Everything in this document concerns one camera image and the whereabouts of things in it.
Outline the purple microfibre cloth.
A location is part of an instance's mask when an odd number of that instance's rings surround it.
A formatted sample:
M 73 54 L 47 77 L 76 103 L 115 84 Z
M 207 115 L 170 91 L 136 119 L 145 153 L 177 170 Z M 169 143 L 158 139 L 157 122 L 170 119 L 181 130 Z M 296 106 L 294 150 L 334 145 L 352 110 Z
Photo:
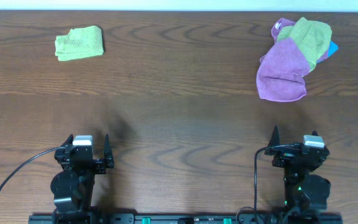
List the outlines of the purple microfibre cloth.
M 256 76 L 259 97 L 276 102 L 297 101 L 307 94 L 303 77 L 309 72 L 308 61 L 294 40 L 280 40 L 260 61 Z

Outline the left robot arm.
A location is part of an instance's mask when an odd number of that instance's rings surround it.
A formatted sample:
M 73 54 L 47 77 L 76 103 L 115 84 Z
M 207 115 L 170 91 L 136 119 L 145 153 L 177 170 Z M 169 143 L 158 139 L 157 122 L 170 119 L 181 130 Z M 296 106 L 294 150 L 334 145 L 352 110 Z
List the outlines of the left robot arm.
M 93 137 L 69 135 L 55 151 L 54 158 L 63 171 L 51 181 L 56 206 L 53 223 L 103 223 L 101 212 L 91 207 L 95 176 L 114 167 L 114 158 L 105 135 L 103 158 L 93 158 Z

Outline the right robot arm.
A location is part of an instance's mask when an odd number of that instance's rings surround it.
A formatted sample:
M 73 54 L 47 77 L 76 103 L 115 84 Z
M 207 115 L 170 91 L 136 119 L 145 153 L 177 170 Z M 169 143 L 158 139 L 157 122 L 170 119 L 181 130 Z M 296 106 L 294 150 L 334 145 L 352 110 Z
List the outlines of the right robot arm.
M 331 190 L 328 179 L 312 172 L 329 156 L 329 150 L 316 131 L 303 136 L 303 142 L 281 144 L 278 128 L 265 148 L 272 156 L 272 165 L 284 169 L 285 207 L 269 218 L 267 223 L 321 223 L 319 213 L 327 209 Z

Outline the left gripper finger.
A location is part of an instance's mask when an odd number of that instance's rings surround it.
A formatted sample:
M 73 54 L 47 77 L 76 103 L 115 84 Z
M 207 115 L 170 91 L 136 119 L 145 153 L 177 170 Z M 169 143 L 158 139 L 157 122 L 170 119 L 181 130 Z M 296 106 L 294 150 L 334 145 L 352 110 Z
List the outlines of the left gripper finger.
M 112 149 L 110 147 L 109 135 L 108 134 L 105 135 L 103 154 L 104 154 L 104 159 L 107 162 L 112 162 L 113 161 Z
M 69 135 L 65 142 L 61 145 L 61 147 L 65 147 L 66 145 L 72 144 L 73 142 L 73 135 Z

